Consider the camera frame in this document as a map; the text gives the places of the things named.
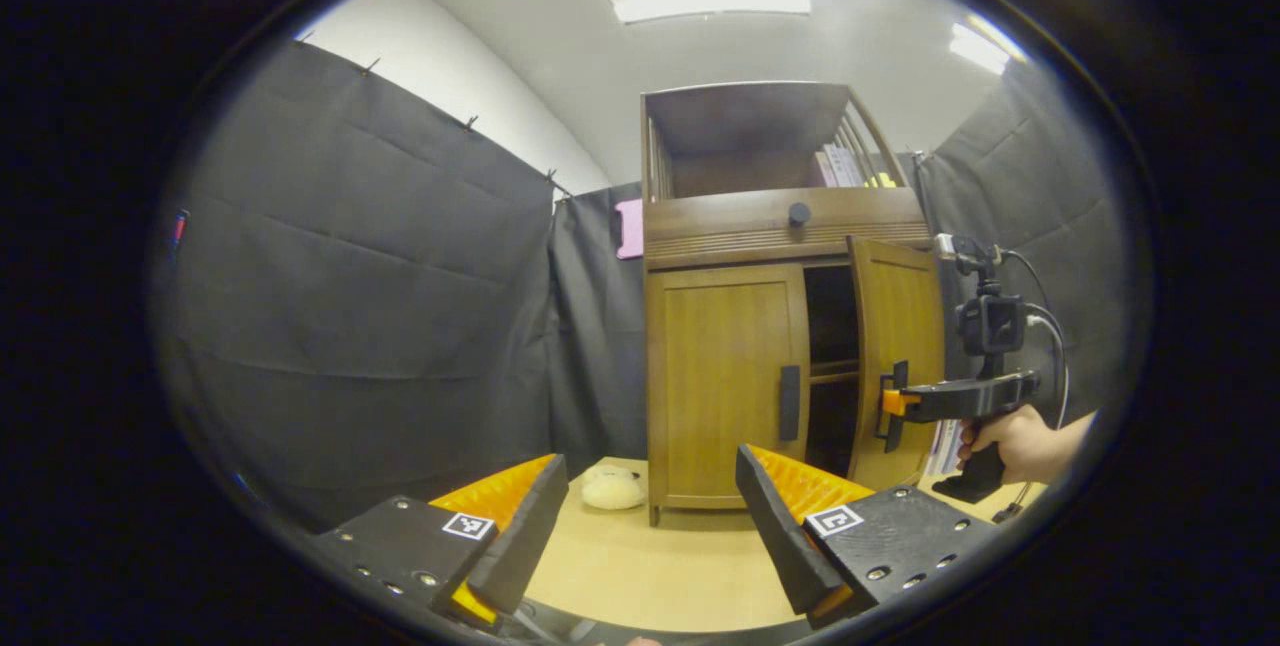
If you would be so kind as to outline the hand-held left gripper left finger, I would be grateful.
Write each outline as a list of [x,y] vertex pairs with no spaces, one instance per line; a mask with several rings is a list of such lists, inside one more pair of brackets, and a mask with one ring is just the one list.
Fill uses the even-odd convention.
[[524,601],[568,490],[564,455],[539,455],[430,500],[392,496],[312,544],[364,590],[499,627]]

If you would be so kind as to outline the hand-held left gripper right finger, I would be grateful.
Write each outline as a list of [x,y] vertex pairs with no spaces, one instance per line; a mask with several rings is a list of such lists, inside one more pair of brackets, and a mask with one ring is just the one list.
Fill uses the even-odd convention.
[[996,533],[919,487],[872,491],[750,444],[735,484],[794,613],[815,629],[937,581]]

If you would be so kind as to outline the black door handle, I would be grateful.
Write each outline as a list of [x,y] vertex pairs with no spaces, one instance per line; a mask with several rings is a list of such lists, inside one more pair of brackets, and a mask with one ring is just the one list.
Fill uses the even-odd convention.
[[778,394],[778,441],[797,440],[800,431],[803,374],[800,365],[783,365],[780,368]]
[[[906,388],[908,386],[906,359],[901,359],[901,362],[895,362],[888,374],[882,374],[882,376],[879,377],[879,388],[881,385],[883,385],[883,382],[890,388]],[[879,397],[877,397],[877,420],[876,420],[874,437],[878,437],[878,440],[883,444],[884,454],[893,453],[895,450],[899,449],[902,437],[904,423],[905,422],[891,421],[887,418],[881,420]]]

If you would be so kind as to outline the wooden shoe cabinet door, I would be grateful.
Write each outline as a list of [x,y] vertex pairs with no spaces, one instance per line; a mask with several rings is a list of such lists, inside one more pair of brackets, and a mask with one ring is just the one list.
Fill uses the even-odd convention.
[[[648,272],[646,418],[652,510],[740,510],[735,459],[750,444],[806,455],[809,315],[799,264]],[[778,441],[780,368],[803,374],[799,437]]]
[[847,240],[858,310],[860,382],[852,455],[847,477],[874,491],[914,485],[922,478],[937,431],[936,423],[904,423],[900,444],[887,452],[878,432],[881,377],[897,362],[908,377],[940,382],[945,377],[945,317],[934,258],[927,251],[851,235]]

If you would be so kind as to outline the wooden double-door shoe cabinet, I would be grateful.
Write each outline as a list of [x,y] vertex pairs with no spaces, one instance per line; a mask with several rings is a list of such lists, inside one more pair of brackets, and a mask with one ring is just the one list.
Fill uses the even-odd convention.
[[[641,128],[641,209],[654,201],[728,192],[826,189],[814,154],[829,143],[851,151],[869,189],[914,191],[899,155],[847,84],[740,82],[644,93]],[[837,257],[704,269],[799,264],[806,287],[812,363],[859,359],[847,244],[849,239]],[[806,455],[799,462],[849,477],[859,382],[860,377],[810,385]],[[648,484],[650,526],[658,526],[666,513],[652,510]]]

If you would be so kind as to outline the white books beside cabinet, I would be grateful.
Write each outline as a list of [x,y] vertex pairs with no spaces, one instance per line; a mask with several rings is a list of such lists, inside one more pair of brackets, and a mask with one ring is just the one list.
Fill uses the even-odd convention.
[[963,445],[964,423],[941,421],[936,426],[934,441],[925,463],[925,476],[951,476],[959,469],[957,452]]

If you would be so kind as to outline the books on cabinet shelf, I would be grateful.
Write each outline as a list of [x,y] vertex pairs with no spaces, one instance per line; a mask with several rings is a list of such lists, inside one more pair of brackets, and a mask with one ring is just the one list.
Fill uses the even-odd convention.
[[827,189],[868,189],[869,182],[849,148],[823,145],[815,151],[814,159],[820,185]]

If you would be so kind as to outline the wooden cabinet drawer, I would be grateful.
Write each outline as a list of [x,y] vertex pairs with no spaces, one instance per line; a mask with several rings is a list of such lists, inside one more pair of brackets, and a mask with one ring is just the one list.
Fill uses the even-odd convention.
[[[804,201],[806,226],[788,226]],[[927,249],[932,233],[910,189],[778,189],[654,201],[643,209],[649,271],[837,257],[851,235]]]

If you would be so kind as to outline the white round soft object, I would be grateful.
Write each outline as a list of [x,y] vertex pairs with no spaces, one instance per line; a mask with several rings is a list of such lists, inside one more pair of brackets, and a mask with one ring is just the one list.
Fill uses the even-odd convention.
[[596,510],[630,510],[644,503],[644,487],[636,469],[599,463],[581,476],[581,499]]

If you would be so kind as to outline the small ceiling light panel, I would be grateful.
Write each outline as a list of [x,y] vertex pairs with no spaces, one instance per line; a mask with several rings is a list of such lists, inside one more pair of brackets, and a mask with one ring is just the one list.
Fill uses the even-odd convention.
[[968,26],[961,26],[961,23],[954,23],[951,27],[948,52],[973,64],[973,67],[992,73],[992,75],[1002,75],[1012,59],[1000,45],[992,43],[987,37],[978,35]]

